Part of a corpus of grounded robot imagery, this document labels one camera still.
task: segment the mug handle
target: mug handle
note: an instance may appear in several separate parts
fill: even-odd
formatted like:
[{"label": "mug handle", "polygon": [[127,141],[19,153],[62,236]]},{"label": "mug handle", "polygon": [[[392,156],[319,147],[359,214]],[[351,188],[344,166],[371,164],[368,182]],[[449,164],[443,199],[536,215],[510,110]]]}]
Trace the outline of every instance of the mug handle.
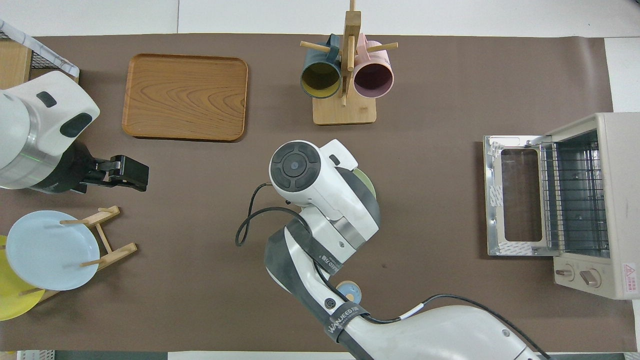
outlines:
[{"label": "mug handle", "polygon": [[331,34],[329,40],[326,41],[326,46],[330,48],[326,55],[326,61],[328,63],[334,63],[340,52],[340,38],[336,34]]},{"label": "mug handle", "polygon": [[367,37],[364,33],[358,35],[358,45],[356,46],[356,53],[358,56],[362,56],[364,61],[371,60],[369,53],[367,52]]}]

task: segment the wooden base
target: wooden base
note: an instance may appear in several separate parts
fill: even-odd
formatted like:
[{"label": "wooden base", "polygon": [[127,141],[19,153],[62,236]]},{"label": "wooden base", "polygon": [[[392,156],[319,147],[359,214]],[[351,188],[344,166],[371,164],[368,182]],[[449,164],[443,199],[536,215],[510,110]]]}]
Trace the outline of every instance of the wooden base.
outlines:
[{"label": "wooden base", "polygon": [[376,100],[358,95],[353,82],[347,92],[346,106],[340,92],[328,99],[313,99],[316,125],[370,124],[376,121]]}]

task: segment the oven knob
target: oven knob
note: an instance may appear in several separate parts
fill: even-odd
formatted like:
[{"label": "oven knob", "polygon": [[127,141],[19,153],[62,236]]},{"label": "oven knob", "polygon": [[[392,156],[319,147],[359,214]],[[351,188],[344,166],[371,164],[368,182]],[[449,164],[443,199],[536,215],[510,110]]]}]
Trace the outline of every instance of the oven knob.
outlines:
[{"label": "oven knob", "polygon": [[599,288],[602,284],[602,278],[596,269],[581,271],[580,276],[582,277],[582,280],[584,280],[584,283],[590,288]]},{"label": "oven knob", "polygon": [[556,270],[556,275],[572,277],[573,276],[573,271],[567,270],[567,269]]},{"label": "oven knob", "polygon": [[563,277],[567,281],[573,281],[575,279],[573,266],[569,264],[565,264],[562,269],[556,270],[556,275]]}]

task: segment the pink mug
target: pink mug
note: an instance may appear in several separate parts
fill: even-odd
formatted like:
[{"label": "pink mug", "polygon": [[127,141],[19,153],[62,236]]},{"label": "pink mug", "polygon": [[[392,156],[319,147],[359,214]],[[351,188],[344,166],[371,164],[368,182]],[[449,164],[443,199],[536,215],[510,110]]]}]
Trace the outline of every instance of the pink mug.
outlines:
[{"label": "pink mug", "polygon": [[353,67],[353,87],[358,94],[371,99],[385,95],[394,86],[394,72],[387,50],[367,52],[368,47],[377,45],[381,44],[367,41],[367,37],[361,33]]}]

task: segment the circular button pad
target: circular button pad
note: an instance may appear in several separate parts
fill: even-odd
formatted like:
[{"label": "circular button pad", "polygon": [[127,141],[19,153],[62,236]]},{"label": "circular button pad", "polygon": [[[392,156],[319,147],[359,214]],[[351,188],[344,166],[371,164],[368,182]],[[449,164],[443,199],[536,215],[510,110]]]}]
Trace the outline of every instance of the circular button pad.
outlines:
[{"label": "circular button pad", "polygon": [[299,192],[316,181],[320,154],[305,142],[290,142],[275,152],[270,167],[274,185],[288,192]]}]

